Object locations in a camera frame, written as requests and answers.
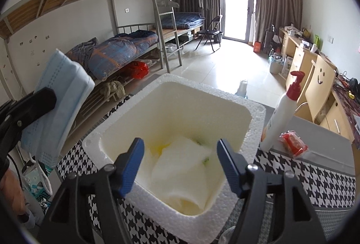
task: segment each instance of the chair backrest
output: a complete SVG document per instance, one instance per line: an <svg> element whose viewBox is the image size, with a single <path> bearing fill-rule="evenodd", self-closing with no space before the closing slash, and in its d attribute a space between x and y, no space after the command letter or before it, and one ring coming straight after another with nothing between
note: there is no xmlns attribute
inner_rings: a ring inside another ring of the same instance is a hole
<svg viewBox="0 0 360 244"><path fill-rule="evenodd" d="M335 80L335 70L321 57L316 59L316 65L305 97L313 122L329 98Z"/></svg>
<svg viewBox="0 0 360 244"><path fill-rule="evenodd" d="M213 20L211 20L207 29L209 30L211 25L213 25L213 24L215 24L214 28L217 27L218 25L220 25L222 18L223 18L222 15L216 16Z"/></svg>

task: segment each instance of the blue surgical mask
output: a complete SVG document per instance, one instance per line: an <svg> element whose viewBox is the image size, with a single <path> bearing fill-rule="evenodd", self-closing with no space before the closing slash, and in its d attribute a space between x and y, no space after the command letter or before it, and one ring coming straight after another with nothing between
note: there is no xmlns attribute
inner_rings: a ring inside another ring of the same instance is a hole
<svg viewBox="0 0 360 244"><path fill-rule="evenodd" d="M80 64L56 50L35 88L35 92L44 87L53 89L55 108L23 130L21 147L37 161L54 167L75 117L94 86Z"/></svg>

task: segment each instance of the white lotion bottle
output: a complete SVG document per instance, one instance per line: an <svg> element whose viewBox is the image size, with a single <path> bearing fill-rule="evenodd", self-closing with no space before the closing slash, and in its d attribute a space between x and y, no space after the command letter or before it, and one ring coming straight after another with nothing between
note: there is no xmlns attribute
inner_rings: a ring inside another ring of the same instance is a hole
<svg viewBox="0 0 360 244"><path fill-rule="evenodd" d="M296 76L296 80L291 84L288 91L281 96L268 124L262 131L260 149L263 151L270 150L295 114L297 100L301 94L300 83L305 77L305 73L293 71L290 74Z"/></svg>

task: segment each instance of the tiled floor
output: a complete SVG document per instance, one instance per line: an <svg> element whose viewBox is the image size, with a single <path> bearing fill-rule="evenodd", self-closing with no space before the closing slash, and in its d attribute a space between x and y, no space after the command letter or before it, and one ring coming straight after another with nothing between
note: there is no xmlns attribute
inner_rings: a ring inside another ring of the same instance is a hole
<svg viewBox="0 0 360 244"><path fill-rule="evenodd" d="M210 44L201 45L195 51L198 41L185 46L182 55L182 66L176 56L170 60L171 73L197 82L216 87L220 90L236 93L239 83L248 80L247 96L250 100L275 107L280 96L285 92L285 80L269 72L269 64L265 55L258 55L253 48L240 42L223 40L221 48L212 52ZM133 81L125 87L131 93L152 74L167 73L160 64L151 67L150 74L142 80ZM90 119L86 120L66 141L62 155L65 155L84 134L92 128L117 102L111 100L98 109Z"/></svg>

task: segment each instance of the folded bedding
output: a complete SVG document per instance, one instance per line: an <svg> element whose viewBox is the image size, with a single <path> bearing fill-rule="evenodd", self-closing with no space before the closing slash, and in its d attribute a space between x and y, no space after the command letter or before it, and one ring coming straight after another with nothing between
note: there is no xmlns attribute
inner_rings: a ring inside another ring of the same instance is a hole
<svg viewBox="0 0 360 244"><path fill-rule="evenodd" d="M155 32L138 30L121 33L98 44L93 38L72 48L66 55L81 64L86 72L104 81L157 43Z"/></svg>
<svg viewBox="0 0 360 244"><path fill-rule="evenodd" d="M177 12L175 13L175 23L177 29L189 29L196 27L204 23L205 18L201 16L201 13L186 13ZM171 15L165 16L161 19L162 28L172 28Z"/></svg>

